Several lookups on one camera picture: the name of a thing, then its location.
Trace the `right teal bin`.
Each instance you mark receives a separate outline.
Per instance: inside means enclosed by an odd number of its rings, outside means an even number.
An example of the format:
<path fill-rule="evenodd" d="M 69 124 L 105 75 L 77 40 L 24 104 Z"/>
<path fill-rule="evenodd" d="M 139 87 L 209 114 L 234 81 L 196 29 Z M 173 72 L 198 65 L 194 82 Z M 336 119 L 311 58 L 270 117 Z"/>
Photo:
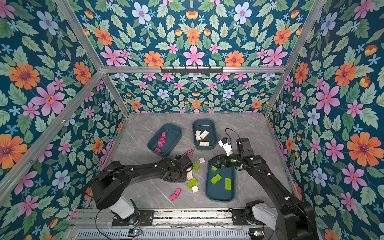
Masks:
<path fill-rule="evenodd" d="M 222 179 L 213 185 L 210 179 L 217 174 L 220 174 Z M 225 178 L 230 178 L 232 180 L 232 189 L 230 191 L 225 190 Z M 221 168 L 214 172 L 211 170 L 211 166 L 209 165 L 206 176 L 205 193 L 210 200 L 219 202 L 231 202 L 236 195 L 235 168 Z"/>

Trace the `left teal bin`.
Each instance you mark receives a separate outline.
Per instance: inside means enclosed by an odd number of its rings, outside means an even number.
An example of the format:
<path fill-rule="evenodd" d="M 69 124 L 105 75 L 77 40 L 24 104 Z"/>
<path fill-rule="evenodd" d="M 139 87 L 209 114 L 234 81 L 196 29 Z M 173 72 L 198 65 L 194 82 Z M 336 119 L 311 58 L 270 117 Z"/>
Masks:
<path fill-rule="evenodd" d="M 163 132 L 167 134 L 167 137 L 165 138 L 164 146 L 159 147 L 158 142 L 160 142 L 160 138 L 162 138 Z M 167 157 L 170 155 L 174 147 L 177 145 L 177 143 L 181 139 L 182 132 L 183 132 L 182 129 L 174 124 L 170 124 L 170 123 L 164 124 L 148 141 L 147 147 L 152 153 L 160 157 Z M 156 148 L 161 149 L 161 153 L 156 153 L 155 152 Z"/>

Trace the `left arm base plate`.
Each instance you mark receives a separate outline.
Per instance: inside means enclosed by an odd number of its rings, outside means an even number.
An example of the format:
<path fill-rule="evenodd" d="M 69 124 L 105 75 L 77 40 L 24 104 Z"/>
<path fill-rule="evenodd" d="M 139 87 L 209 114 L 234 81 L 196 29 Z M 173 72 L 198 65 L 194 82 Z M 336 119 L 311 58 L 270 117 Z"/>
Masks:
<path fill-rule="evenodd" d="M 112 226 L 114 227 L 136 227 L 136 226 L 151 226 L 154 220 L 154 210 L 138 210 L 131 216 L 122 219 L 115 214 Z"/>

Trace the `white long brick top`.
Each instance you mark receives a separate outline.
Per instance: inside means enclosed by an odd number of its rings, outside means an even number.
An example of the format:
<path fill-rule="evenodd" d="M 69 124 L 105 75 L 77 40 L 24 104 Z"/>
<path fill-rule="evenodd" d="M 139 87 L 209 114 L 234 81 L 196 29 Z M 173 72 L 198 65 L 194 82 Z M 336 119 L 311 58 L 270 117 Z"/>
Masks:
<path fill-rule="evenodd" d="M 199 142 L 200 147 L 208 147 L 209 145 L 210 145 L 210 143 L 206 142 L 206 141 Z"/>

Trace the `white long brick bottom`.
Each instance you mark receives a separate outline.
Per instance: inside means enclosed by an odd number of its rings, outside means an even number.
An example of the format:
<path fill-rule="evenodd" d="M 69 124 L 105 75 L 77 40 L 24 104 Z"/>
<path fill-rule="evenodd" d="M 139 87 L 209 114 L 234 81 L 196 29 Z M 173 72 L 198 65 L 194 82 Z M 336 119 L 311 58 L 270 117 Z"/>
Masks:
<path fill-rule="evenodd" d="M 209 135 L 209 132 L 208 131 L 204 131 L 204 132 L 201 133 L 200 137 L 201 137 L 201 139 L 205 139 L 208 135 Z"/>

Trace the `teal bin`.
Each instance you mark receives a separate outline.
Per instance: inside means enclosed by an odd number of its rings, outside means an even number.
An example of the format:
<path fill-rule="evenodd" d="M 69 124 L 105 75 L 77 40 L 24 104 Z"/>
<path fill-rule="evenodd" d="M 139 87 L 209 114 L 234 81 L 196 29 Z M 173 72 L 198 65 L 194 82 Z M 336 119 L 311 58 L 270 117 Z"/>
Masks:
<path fill-rule="evenodd" d="M 165 138 L 164 146 L 159 147 L 158 142 L 160 142 L 160 138 L 162 138 L 163 132 L 167 134 L 167 137 Z M 181 139 L 182 132 L 183 132 L 182 129 L 174 124 L 170 124 L 170 123 L 164 124 L 148 141 L 147 147 L 152 153 L 160 157 L 167 157 L 170 155 L 174 147 L 177 145 L 177 143 Z M 161 153 L 156 153 L 155 152 L 156 148 L 161 149 Z"/>
<path fill-rule="evenodd" d="M 217 174 L 220 174 L 222 179 L 213 185 L 210 179 Z M 232 180 L 232 189 L 230 191 L 225 190 L 225 178 L 230 178 Z M 206 176 L 205 193 L 210 200 L 219 202 L 231 202 L 236 195 L 235 168 L 221 168 L 214 172 L 211 170 L 211 166 L 209 165 Z"/>
<path fill-rule="evenodd" d="M 193 122 L 194 145 L 197 150 L 213 150 L 218 138 L 215 123 L 211 119 L 199 119 Z"/>

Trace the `green long brick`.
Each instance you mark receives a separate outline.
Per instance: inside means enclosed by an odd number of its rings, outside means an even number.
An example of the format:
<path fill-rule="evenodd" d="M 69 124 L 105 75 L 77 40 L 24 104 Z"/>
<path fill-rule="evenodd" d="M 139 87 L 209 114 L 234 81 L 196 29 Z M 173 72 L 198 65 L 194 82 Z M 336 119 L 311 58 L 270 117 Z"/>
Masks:
<path fill-rule="evenodd" d="M 211 183 L 212 183 L 213 185 L 215 185 L 215 184 L 218 183 L 221 179 L 222 179 L 222 176 L 221 176 L 220 174 L 217 174 L 217 175 L 215 175 L 214 177 L 212 177 L 212 178 L 210 179 L 210 181 L 211 181 Z"/>
<path fill-rule="evenodd" d="M 187 184 L 187 187 L 189 189 L 192 189 L 194 186 L 196 186 L 198 184 L 198 180 L 196 178 L 193 178 L 188 184 Z"/>
<path fill-rule="evenodd" d="M 225 178 L 225 190 L 230 191 L 232 189 L 232 180 Z"/>
<path fill-rule="evenodd" d="M 200 169 L 200 166 L 197 165 L 197 164 L 195 164 L 195 163 L 193 163 L 193 169 L 194 169 L 195 171 L 198 171 L 198 170 Z"/>

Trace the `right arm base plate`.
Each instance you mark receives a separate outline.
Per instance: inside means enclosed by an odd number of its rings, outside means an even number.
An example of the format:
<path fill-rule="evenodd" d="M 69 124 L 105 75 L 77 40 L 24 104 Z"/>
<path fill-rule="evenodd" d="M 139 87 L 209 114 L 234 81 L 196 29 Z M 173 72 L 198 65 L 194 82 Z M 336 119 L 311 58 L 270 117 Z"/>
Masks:
<path fill-rule="evenodd" d="M 232 214 L 232 221 L 234 226 L 252 226 L 256 225 L 257 222 L 248 220 L 246 211 L 243 209 L 229 208 L 229 212 Z"/>

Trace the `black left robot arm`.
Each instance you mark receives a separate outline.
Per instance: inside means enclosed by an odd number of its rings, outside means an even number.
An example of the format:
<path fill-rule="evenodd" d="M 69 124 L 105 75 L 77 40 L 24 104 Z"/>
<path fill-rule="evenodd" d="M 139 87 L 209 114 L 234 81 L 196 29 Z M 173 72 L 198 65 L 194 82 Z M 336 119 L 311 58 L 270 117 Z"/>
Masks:
<path fill-rule="evenodd" d="M 194 164 L 187 155 L 162 158 L 158 162 L 143 165 L 123 165 L 113 161 L 95 176 L 90 183 L 98 210 L 110 210 L 125 220 L 138 212 L 133 200 L 123 197 L 124 190 L 132 184 L 152 179 L 170 183 L 184 183 L 187 172 Z"/>

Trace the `pink long brick bottom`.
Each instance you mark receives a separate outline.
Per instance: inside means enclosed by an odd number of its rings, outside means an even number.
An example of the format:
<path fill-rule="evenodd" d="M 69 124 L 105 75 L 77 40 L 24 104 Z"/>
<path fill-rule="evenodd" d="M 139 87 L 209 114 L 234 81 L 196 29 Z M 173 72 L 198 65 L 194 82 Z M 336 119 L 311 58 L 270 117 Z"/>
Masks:
<path fill-rule="evenodd" d="M 175 201 L 181 194 L 182 190 L 177 188 L 176 191 L 170 196 L 170 200 Z"/>

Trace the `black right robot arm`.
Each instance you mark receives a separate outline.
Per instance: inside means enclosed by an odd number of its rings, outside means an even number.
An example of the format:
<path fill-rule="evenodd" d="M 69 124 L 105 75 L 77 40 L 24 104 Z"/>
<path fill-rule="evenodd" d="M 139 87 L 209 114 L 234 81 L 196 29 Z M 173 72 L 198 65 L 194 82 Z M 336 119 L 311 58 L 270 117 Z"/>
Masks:
<path fill-rule="evenodd" d="M 302 202 L 285 188 L 264 158 L 254 154 L 249 139 L 237 139 L 236 145 L 238 152 L 234 153 L 231 139 L 221 139 L 219 146 L 225 154 L 213 157 L 209 164 L 217 169 L 234 167 L 238 171 L 246 171 L 267 193 L 273 206 L 269 207 L 261 200 L 247 203 L 247 221 L 264 223 L 274 230 L 279 240 L 319 239 L 312 205 Z"/>

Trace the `cream long brick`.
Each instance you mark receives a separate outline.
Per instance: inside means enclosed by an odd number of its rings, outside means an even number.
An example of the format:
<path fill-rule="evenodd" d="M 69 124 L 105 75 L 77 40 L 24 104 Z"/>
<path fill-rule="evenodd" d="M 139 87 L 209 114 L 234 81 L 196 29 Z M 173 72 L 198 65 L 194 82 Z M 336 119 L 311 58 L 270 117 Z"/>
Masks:
<path fill-rule="evenodd" d="M 187 173 L 187 180 L 190 181 L 192 180 L 194 177 L 193 177 L 193 172 L 188 172 Z"/>

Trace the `middle teal bin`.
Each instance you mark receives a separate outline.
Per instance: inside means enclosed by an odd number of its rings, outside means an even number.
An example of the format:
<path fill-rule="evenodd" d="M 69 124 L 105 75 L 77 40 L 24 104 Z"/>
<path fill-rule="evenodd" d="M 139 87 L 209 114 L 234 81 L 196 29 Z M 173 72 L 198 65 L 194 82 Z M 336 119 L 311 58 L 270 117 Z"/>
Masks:
<path fill-rule="evenodd" d="M 213 150 L 218 138 L 215 123 L 211 119 L 199 119 L 193 122 L 194 145 L 197 150 Z"/>

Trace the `white long brick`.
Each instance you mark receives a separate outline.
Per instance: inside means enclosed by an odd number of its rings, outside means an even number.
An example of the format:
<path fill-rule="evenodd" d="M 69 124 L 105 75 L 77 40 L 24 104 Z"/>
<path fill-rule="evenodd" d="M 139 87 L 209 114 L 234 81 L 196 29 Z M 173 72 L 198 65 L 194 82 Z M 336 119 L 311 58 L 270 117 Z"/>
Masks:
<path fill-rule="evenodd" d="M 200 137 L 201 137 L 201 139 L 205 139 L 208 135 L 209 135 L 209 132 L 208 131 L 204 131 L 204 132 L 201 133 Z"/>
<path fill-rule="evenodd" d="M 210 143 L 206 142 L 206 141 L 199 142 L 200 147 L 208 147 L 209 145 L 210 145 Z"/>

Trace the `black bracket on rail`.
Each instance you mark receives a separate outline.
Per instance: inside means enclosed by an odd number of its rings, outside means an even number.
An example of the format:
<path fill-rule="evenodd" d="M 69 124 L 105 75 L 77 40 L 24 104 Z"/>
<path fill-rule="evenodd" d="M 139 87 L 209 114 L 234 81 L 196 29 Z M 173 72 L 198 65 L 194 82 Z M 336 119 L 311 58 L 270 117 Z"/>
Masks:
<path fill-rule="evenodd" d="M 160 67 L 163 74 L 221 74 L 224 73 L 223 67 Z"/>

